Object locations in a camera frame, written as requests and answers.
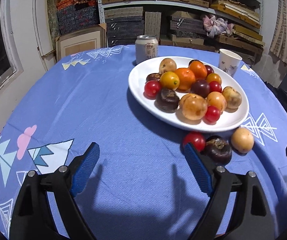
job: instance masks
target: orange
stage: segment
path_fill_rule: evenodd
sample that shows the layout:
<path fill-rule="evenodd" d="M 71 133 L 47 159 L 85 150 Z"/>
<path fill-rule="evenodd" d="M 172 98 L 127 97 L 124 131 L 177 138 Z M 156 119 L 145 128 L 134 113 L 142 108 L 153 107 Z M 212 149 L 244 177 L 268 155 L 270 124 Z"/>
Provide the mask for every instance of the orange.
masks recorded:
<path fill-rule="evenodd" d="M 177 68 L 174 72 L 179 77 L 180 84 L 178 89 L 180 90 L 188 90 L 196 82 L 195 74 L 188 68 Z"/>
<path fill-rule="evenodd" d="M 196 80 L 205 79 L 207 77 L 207 69 L 199 60 L 191 62 L 188 68 L 193 71 Z"/>
<path fill-rule="evenodd" d="M 163 88 L 176 90 L 179 87 L 180 79 L 176 73 L 168 71 L 161 75 L 159 83 Z"/>
<path fill-rule="evenodd" d="M 220 85 L 221 85 L 221 83 L 222 83 L 221 77 L 220 77 L 218 74 L 216 74 L 216 73 L 211 73 L 211 74 L 209 74 L 209 75 L 207 76 L 207 78 L 206 78 L 206 81 L 207 81 L 208 83 L 210 83 L 210 82 L 212 82 L 212 81 L 217 81 Z"/>

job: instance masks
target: can lid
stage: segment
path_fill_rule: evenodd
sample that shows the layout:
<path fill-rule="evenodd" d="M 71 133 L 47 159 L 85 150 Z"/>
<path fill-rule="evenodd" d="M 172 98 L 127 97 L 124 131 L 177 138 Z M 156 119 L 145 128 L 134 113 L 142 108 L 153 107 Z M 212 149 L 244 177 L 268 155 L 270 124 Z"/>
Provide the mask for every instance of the can lid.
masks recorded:
<path fill-rule="evenodd" d="M 146 39 L 156 39 L 156 36 L 153 35 L 139 35 L 137 36 L 137 39 L 139 40 L 146 40 Z"/>

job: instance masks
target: white plate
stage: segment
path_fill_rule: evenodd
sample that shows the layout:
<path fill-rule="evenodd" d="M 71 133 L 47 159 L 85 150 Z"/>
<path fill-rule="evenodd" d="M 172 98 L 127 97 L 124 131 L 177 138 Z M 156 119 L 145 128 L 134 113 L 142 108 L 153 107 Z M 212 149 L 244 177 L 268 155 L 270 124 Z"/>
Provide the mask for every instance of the white plate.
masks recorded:
<path fill-rule="evenodd" d="M 188 67 L 189 62 L 192 58 L 187 57 L 172 57 L 176 64 L 177 68 L 181 67 Z M 176 113 L 166 113 L 159 110 L 155 106 L 155 100 L 147 99 L 144 96 L 144 85 L 146 83 L 146 77 L 151 73 L 158 73 L 159 72 L 159 64 L 160 62 L 167 57 L 157 57 L 146 60 L 136 67 L 129 74 L 128 83 L 129 88 L 135 99 L 151 114 L 153 114 L 158 119 L 173 125 L 175 127 L 181 128 L 183 130 L 189 131 L 200 131 L 200 132 L 223 132 L 237 128 L 240 126 L 244 120 L 248 116 L 249 112 L 249 102 L 248 98 L 241 88 L 241 86 L 235 81 L 231 76 L 229 76 L 224 71 L 220 70 L 219 68 L 203 62 L 206 65 L 209 65 L 213 68 L 214 72 L 217 73 L 222 80 L 222 88 L 226 86 L 231 86 L 235 90 L 237 90 L 242 96 L 242 103 L 239 108 L 235 112 L 227 112 L 224 111 L 220 116 L 220 119 L 215 124 L 207 124 L 202 120 L 198 121 L 188 121 L 183 116 L 180 115 L 180 111 L 176 111 Z M 185 93 L 178 93 L 176 91 L 179 98 L 181 98 Z"/>

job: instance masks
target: screw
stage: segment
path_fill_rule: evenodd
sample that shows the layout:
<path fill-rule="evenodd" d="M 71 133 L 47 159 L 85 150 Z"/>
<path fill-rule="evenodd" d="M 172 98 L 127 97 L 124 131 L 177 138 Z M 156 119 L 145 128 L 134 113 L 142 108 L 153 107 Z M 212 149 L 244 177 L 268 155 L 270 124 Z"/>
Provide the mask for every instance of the screw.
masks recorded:
<path fill-rule="evenodd" d="M 36 171 L 28 172 L 28 177 L 33 177 L 36 174 Z"/>
<path fill-rule="evenodd" d="M 60 166 L 59 167 L 59 172 L 66 172 L 68 170 L 67 166 Z"/>
<path fill-rule="evenodd" d="M 217 171 L 219 171 L 219 172 L 225 172 L 225 168 L 223 167 L 223 166 L 218 166 L 217 167 Z"/>
<path fill-rule="evenodd" d="M 257 176 L 256 173 L 254 173 L 254 171 L 249 171 L 248 174 L 251 178 L 254 178 Z"/>

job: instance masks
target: blue gripper pad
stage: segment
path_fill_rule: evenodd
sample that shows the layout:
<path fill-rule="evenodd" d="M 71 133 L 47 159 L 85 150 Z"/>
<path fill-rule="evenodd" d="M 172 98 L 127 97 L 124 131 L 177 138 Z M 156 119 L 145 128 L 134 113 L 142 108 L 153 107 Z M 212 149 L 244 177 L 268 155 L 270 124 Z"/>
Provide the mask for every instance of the blue gripper pad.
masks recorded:
<path fill-rule="evenodd" d="M 187 144 L 184 148 L 183 154 L 186 161 L 194 175 L 200 190 L 210 197 L 214 191 L 212 187 L 212 179 L 207 168 L 202 163 L 201 159 L 196 154 L 195 150 L 191 145 Z"/>
<path fill-rule="evenodd" d="M 72 178 L 70 189 L 72 197 L 76 197 L 77 194 L 81 193 L 85 189 L 88 179 L 99 159 L 99 145 L 97 143 L 93 143 L 93 147 L 89 147 L 85 155 L 86 156 L 80 163 L 79 168 L 76 170 Z"/>

